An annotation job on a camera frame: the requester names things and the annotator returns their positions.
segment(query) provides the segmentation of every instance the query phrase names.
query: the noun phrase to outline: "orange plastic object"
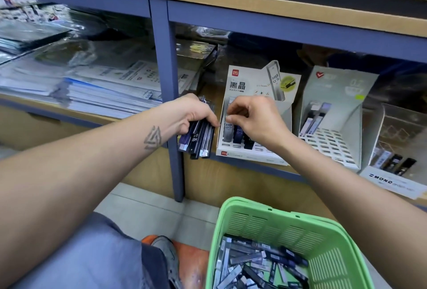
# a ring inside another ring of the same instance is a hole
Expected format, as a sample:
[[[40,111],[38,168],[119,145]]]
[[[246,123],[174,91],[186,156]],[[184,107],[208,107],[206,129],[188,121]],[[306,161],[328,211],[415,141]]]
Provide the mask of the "orange plastic object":
[[[157,235],[148,235],[142,243],[151,245]],[[202,289],[205,287],[209,251],[185,245],[176,241],[173,244],[178,252],[179,277],[185,289]]]

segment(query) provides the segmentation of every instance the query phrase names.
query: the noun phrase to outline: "person's left hand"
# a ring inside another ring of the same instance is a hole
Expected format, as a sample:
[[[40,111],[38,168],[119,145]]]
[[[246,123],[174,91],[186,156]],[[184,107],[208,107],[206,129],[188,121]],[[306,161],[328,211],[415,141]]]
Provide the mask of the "person's left hand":
[[[179,135],[188,133],[190,121],[206,118],[207,121],[212,124],[212,126],[220,126],[220,122],[209,105],[207,103],[201,102],[199,98],[193,93],[188,93],[182,97],[179,97],[178,99],[171,101],[171,103],[173,103],[176,110],[183,110],[184,119],[179,126]]]

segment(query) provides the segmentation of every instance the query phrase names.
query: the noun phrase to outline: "shoe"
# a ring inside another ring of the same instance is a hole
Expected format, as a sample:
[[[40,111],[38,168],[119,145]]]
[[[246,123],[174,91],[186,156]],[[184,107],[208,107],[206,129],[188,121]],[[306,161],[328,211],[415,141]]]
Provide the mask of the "shoe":
[[[172,241],[166,236],[159,236],[151,243],[151,246],[160,249],[166,258],[167,274],[171,289],[184,289],[179,279],[178,253]]]

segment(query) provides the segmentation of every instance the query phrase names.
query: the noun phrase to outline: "display box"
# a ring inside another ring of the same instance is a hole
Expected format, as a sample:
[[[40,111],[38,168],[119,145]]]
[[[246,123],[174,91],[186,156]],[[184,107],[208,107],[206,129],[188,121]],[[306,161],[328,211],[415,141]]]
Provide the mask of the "display box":
[[[376,79],[372,73],[315,66],[295,108],[294,134],[358,172],[362,103]]]
[[[243,134],[240,127],[226,123],[226,113],[228,105],[239,95],[264,95],[275,100],[280,116],[286,126],[292,130],[291,107],[300,79],[300,75],[280,72],[277,61],[271,61],[262,69],[230,65],[222,104],[216,155],[288,165],[280,156],[250,140]]]
[[[416,199],[427,191],[427,115],[383,103],[363,130],[360,176]]]

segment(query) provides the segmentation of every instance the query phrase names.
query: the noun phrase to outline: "tattoo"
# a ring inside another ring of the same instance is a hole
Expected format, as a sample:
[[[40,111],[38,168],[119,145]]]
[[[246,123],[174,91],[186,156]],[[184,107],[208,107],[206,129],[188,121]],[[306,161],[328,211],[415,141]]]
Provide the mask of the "tattoo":
[[[161,145],[161,133],[160,127],[153,126],[153,129],[150,131],[148,136],[144,140],[146,150],[155,150]]]

